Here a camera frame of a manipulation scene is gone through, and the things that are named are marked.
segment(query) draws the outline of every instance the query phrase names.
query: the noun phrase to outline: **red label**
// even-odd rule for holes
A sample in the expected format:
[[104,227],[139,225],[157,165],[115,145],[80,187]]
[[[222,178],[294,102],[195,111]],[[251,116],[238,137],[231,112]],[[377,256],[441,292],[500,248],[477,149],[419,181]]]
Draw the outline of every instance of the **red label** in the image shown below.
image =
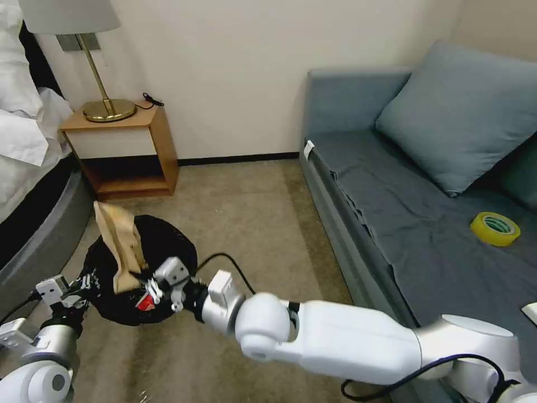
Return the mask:
[[136,308],[144,312],[153,310],[155,309],[155,301],[153,300],[153,297],[146,292],[145,295],[136,304]]

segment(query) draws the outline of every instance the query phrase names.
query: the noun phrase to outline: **white lamp shade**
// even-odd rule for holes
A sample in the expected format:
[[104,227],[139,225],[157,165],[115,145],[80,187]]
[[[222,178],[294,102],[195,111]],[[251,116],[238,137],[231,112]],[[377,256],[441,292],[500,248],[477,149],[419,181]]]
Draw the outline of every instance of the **white lamp shade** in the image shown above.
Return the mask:
[[19,0],[19,5],[35,34],[89,34],[120,26],[109,0]]

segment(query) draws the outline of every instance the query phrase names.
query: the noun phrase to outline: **power cord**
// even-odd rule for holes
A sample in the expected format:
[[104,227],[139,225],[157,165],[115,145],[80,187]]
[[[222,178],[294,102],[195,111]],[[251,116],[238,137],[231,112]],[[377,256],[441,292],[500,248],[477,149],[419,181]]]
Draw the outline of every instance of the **power cord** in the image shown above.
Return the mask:
[[233,259],[231,256],[229,256],[227,253],[224,253],[224,252],[218,252],[218,253],[215,253],[215,254],[210,255],[207,259],[205,259],[203,262],[201,262],[201,264],[197,267],[196,272],[198,272],[199,270],[201,270],[207,263],[209,263],[212,259],[214,259],[215,257],[218,257],[218,256],[226,257],[231,263],[233,263],[233,266],[235,266],[237,272],[238,272],[239,275],[241,276],[241,278],[242,278],[242,280],[244,281],[246,287],[248,287],[248,289],[250,290],[250,292],[251,292],[252,294],[255,294],[256,292],[254,291],[254,289],[252,288],[252,286],[250,285],[250,283],[249,283],[248,280],[246,279],[246,276],[245,276],[244,273],[242,272],[241,268],[239,267],[239,265],[237,264],[237,262],[235,261],[235,259]]
[[28,298],[26,298],[24,301],[22,301],[20,304],[18,304],[15,308],[13,308],[12,310],[10,310],[1,320],[0,320],[0,326],[2,326],[4,323],[6,323],[6,321],[9,319],[9,317],[11,315],[13,315],[15,312],[17,312],[19,309],[21,309],[23,306],[25,306],[26,304],[29,304],[30,302],[33,302],[33,301],[39,301],[41,299],[41,295],[39,295],[39,293],[34,290],[29,296]]
[[164,106],[164,102],[160,102],[160,101],[157,101],[155,98],[153,98],[151,95],[149,95],[147,92],[144,92],[143,93],[143,96],[144,96],[144,99],[148,102],[151,102],[151,106],[149,107],[145,107],[145,106],[141,106],[141,105],[138,105],[138,104],[135,104],[138,108],[140,109],[144,109],[144,110],[149,110],[151,109],[153,106],[157,105],[157,106]]
[[349,395],[347,393],[347,391],[345,390],[345,388],[347,387],[347,385],[349,383],[352,382],[352,380],[347,379],[341,384],[341,393],[344,395],[344,397],[346,397],[347,399],[352,400],[352,401],[369,402],[371,400],[379,399],[381,397],[389,395],[395,389],[400,388],[401,386],[403,386],[406,383],[412,381],[413,379],[417,378],[421,374],[424,374],[425,372],[427,372],[427,371],[429,371],[429,370],[431,370],[433,368],[436,368],[439,365],[442,365],[442,364],[445,364],[445,363],[448,363],[448,362],[451,362],[451,361],[455,361],[455,360],[458,360],[458,359],[461,359],[461,358],[473,358],[473,359],[477,359],[477,360],[486,362],[492,368],[494,368],[494,370],[496,370],[496,372],[498,373],[498,381],[496,382],[496,386],[494,387],[494,389],[492,391],[492,394],[491,394],[490,398],[488,399],[487,403],[496,403],[498,401],[498,399],[500,398],[500,396],[502,395],[502,393],[504,393],[505,390],[508,387],[510,387],[511,385],[519,384],[519,382],[515,381],[514,379],[510,379],[509,381],[506,381],[505,380],[505,374],[503,373],[503,371],[499,367],[499,365],[496,364],[494,361],[488,359],[487,357],[484,357],[484,356],[478,355],[478,354],[456,354],[456,355],[450,355],[448,357],[436,360],[436,361],[424,366],[423,368],[420,368],[417,371],[414,371],[413,373],[411,373],[407,377],[404,377],[400,381],[398,381],[398,382],[396,382],[396,383],[394,383],[392,385],[386,386],[386,387],[382,388],[380,391],[378,391],[376,393],[371,393],[370,395],[364,395],[364,396]]

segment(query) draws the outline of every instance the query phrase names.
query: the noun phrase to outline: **wall outlet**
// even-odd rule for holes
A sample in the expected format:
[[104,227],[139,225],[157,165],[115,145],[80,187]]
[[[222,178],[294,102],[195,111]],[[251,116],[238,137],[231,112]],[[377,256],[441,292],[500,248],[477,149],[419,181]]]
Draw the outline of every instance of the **wall outlet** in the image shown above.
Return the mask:
[[[99,41],[97,40],[97,36],[95,34],[82,35],[89,50],[101,49],[101,47],[99,46]],[[60,46],[62,47],[63,51],[82,50],[80,45],[78,45],[76,36],[74,35],[56,35],[56,38],[58,39],[58,42],[60,42]]]

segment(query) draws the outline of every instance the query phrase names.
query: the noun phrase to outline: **white tag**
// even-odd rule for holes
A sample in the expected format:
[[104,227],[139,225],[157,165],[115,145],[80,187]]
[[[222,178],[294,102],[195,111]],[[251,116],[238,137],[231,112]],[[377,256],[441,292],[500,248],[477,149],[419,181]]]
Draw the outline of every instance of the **white tag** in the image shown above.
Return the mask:
[[537,302],[526,305],[522,312],[537,326]]
[[306,143],[306,146],[304,147],[304,157],[306,157],[306,160],[309,157],[310,152],[315,148],[315,144],[312,143],[311,140],[308,140]]

